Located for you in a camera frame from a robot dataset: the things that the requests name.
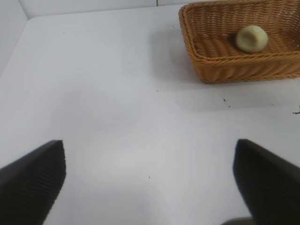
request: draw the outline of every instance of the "wicker basket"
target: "wicker basket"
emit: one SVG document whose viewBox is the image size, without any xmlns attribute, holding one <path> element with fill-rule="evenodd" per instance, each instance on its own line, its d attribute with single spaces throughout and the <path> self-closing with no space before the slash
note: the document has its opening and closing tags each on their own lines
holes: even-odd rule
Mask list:
<svg viewBox="0 0 300 225">
<path fill-rule="evenodd" d="M 221 0 L 191 3 L 179 11 L 188 54 L 206 83 L 300 76 L 299 0 Z M 258 25 L 269 35 L 259 53 L 244 53 L 235 35 Z"/>
</svg>

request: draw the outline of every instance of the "white backdrop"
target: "white backdrop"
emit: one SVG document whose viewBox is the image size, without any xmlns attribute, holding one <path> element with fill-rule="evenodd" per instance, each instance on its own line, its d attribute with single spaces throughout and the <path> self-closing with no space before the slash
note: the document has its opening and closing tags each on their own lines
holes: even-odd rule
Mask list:
<svg viewBox="0 0 300 225">
<path fill-rule="evenodd" d="M 26 22 L 18 0 L 0 0 L 0 77 Z"/>
<path fill-rule="evenodd" d="M 156 0 L 19 0 L 28 18 L 41 15 L 156 6 Z"/>
</svg>

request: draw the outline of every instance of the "textured gripper pad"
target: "textured gripper pad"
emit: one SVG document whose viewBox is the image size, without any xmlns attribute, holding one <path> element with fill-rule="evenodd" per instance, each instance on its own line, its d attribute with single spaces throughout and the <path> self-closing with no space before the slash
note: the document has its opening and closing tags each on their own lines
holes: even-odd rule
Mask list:
<svg viewBox="0 0 300 225">
<path fill-rule="evenodd" d="M 0 225 L 41 225 L 66 177 L 62 141 L 50 141 L 0 170 Z"/>
<path fill-rule="evenodd" d="M 300 224 L 300 169 L 259 145 L 239 140 L 233 173 L 257 225 Z"/>
</svg>

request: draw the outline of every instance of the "white surface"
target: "white surface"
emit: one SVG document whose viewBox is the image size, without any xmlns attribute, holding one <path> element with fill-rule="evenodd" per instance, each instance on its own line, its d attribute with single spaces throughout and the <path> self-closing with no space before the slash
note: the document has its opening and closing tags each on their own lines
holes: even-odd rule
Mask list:
<svg viewBox="0 0 300 225">
<path fill-rule="evenodd" d="M 188 4 L 191 2 L 198 2 L 197 0 L 157 0 L 158 6 L 168 6 L 176 4 Z"/>
<path fill-rule="evenodd" d="M 156 0 L 19 0 L 28 18 L 156 6 Z"/>
<path fill-rule="evenodd" d="M 0 77 L 26 22 L 18 0 L 0 0 Z"/>
<path fill-rule="evenodd" d="M 0 79 L 0 166 L 64 140 L 67 179 L 46 225 L 248 216 L 232 173 L 239 138 L 300 165 L 299 79 L 201 83 L 179 8 L 28 22 Z"/>
</svg>

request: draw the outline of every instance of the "basket rim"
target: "basket rim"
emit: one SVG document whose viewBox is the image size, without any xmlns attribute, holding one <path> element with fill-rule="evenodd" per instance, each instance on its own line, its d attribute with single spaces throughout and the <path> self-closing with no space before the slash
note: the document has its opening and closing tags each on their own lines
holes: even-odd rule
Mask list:
<svg viewBox="0 0 300 225">
<path fill-rule="evenodd" d="M 253 54 L 245 54 L 245 55 L 238 55 L 238 56 L 222 56 L 222 57 L 206 57 L 199 54 L 196 51 L 192 36 L 189 32 L 190 27 L 187 24 L 186 20 L 186 12 L 194 7 L 202 7 L 202 6 L 223 6 L 223 5 L 244 5 L 244 4 L 251 4 L 256 2 L 269 2 L 270 0 L 214 0 L 214 1 L 203 1 L 203 2 L 194 2 L 189 3 L 181 7 L 179 10 L 179 18 L 180 18 L 180 26 L 183 32 L 187 34 L 187 38 L 185 42 L 191 47 L 192 54 L 196 57 L 196 61 L 198 62 L 205 62 L 208 64 L 224 64 L 227 62 L 231 63 L 242 63 L 245 60 L 247 62 L 255 63 L 255 62 L 262 62 L 265 61 L 272 61 L 275 60 L 300 60 L 300 51 L 289 51 L 289 52 L 278 52 L 278 53 L 257 53 Z"/>
</svg>

